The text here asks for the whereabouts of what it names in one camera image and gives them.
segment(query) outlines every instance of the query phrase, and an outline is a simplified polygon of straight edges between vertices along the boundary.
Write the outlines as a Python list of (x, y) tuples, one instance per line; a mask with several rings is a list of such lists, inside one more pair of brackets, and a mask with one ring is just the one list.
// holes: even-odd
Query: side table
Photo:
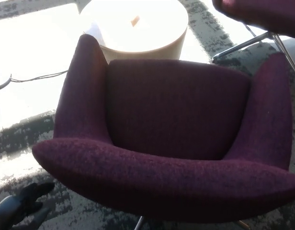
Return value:
[(92, 0), (80, 17), (84, 33), (97, 39), (108, 62), (179, 59), (188, 26), (178, 0)]

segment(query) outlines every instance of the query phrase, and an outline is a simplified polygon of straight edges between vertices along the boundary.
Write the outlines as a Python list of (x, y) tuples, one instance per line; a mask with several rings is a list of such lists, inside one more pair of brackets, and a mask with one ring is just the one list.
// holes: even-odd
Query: cable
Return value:
[(39, 76), (39, 77), (35, 77), (35, 78), (31, 78), (31, 79), (27, 79), (27, 80), (17, 80), (14, 79), (12, 77), (10, 77), (11, 82), (15, 82), (15, 83), (23, 83), (23, 82), (28, 82), (28, 81), (35, 81), (35, 80), (41, 80), (41, 79), (46, 79), (46, 78), (53, 78), (53, 77), (57, 77), (59, 75), (62, 75), (64, 73), (66, 73), (68, 70), (59, 72), (59, 73), (52, 73), (52, 74), (47, 74), (47, 75), (43, 75), (43, 76)]

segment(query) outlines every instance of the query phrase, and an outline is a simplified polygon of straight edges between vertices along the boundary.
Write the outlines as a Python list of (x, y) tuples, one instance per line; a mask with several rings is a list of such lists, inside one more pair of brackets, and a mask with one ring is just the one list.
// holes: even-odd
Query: purple armchair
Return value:
[(215, 55), (213, 61), (269, 38), (274, 40), (295, 71), (295, 63), (278, 35), (295, 38), (295, 0), (213, 0), (213, 4), (219, 12), (236, 21), (268, 31)]
[(179, 60), (108, 65), (97, 41), (83, 35), (54, 138), (35, 145), (33, 155), (62, 184), (102, 205), (148, 218), (221, 223), (295, 200), (291, 145), (283, 54), (250, 79)]

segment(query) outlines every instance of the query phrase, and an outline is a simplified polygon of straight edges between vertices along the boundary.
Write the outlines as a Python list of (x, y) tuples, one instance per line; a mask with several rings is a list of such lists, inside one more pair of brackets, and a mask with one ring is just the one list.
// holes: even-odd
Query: metal chair leg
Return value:
[(140, 230), (143, 224), (144, 224), (144, 217), (141, 216), (134, 230)]
[(237, 224), (239, 227), (241, 227), (244, 230), (251, 230), (250, 226), (247, 225), (246, 223), (244, 223), (243, 221), (239, 220), (237, 222), (234, 222), (235, 224)]
[(265, 32), (265, 33), (263, 33), (263, 34), (261, 34), (259, 36), (253, 37), (252, 39), (250, 39), (250, 40), (248, 40), (248, 41), (246, 41), (244, 43), (241, 43), (241, 44), (236, 45), (234, 47), (231, 47), (230, 49), (227, 49), (227, 50), (225, 50), (225, 51), (223, 51), (223, 52), (221, 52), (219, 54), (214, 55), (211, 60), (212, 60), (212, 62), (214, 62), (215, 59), (217, 59), (217, 58), (221, 58), (221, 57), (223, 57), (223, 56), (225, 56), (227, 54), (233, 53), (233, 52), (235, 52), (237, 50), (240, 50), (240, 49), (242, 49), (244, 47), (250, 46), (250, 45), (252, 45), (252, 44), (254, 44), (256, 42), (260, 42), (263, 39), (269, 38), (271, 36), (272, 36), (272, 34), (270, 32)]
[(273, 34), (272, 38), (273, 38), (275, 44), (277, 45), (277, 47), (285, 54), (288, 62), (290, 63), (293, 70), (295, 71), (295, 62), (292, 60), (288, 50), (284, 46), (284, 44), (283, 44), (282, 40), (280, 39), (279, 35), (278, 34)]

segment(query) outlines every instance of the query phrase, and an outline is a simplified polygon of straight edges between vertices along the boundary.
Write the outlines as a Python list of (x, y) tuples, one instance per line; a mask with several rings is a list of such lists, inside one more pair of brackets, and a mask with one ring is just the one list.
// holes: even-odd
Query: purple fabric upholstery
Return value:
[(240, 128), (250, 88), (239, 72), (178, 60), (114, 60), (106, 79), (114, 145), (192, 160), (223, 158)]
[(240, 131), (226, 160), (254, 161), (288, 169), (293, 130), (286, 65), (284, 54), (276, 54), (257, 72)]
[(213, 4), (237, 21), (295, 37), (295, 0), (213, 0)]
[[(263, 214), (295, 199), (295, 175), (287, 171), (292, 117), (285, 64), (282, 54), (273, 55), (251, 83), (235, 71), (183, 61), (115, 61), (107, 66), (96, 40), (83, 35), (62, 90), (54, 138), (35, 145), (34, 157), (80, 195), (136, 215), (217, 223)], [(216, 102), (214, 94), (221, 103)], [(208, 108), (204, 100), (214, 107)], [(227, 112), (222, 103), (228, 107)], [(218, 108), (222, 116), (234, 116), (239, 132), (231, 130), (236, 129), (236, 124), (226, 124), (230, 118), (216, 114)], [(166, 124), (165, 112), (174, 128)], [(164, 122), (159, 123), (160, 128), (154, 123), (158, 119)], [(206, 124), (198, 119), (206, 119)], [(229, 138), (221, 124), (220, 134), (216, 133), (216, 119), (224, 122)], [(158, 138), (171, 141), (176, 148), (180, 143), (184, 147), (181, 153), (168, 144), (171, 151), (158, 152), (147, 146), (164, 148), (157, 139), (149, 143), (143, 140), (150, 138), (149, 132), (166, 133), (164, 129), (170, 129), (169, 137), (162, 134)], [(194, 144), (184, 140), (192, 138), (185, 130), (195, 130), (192, 135), (203, 130), (213, 138), (215, 146), (220, 143), (223, 150), (232, 147), (222, 160), (193, 160), (208, 158), (201, 155), (200, 148), (205, 145), (210, 147), (213, 158), (219, 158), (215, 155), (218, 147), (211, 146), (200, 134), (194, 154), (187, 149), (188, 145), (194, 148)], [(178, 136), (174, 132), (185, 136), (174, 139)], [(123, 134), (135, 144), (123, 139)], [(226, 147), (221, 138), (226, 138)]]

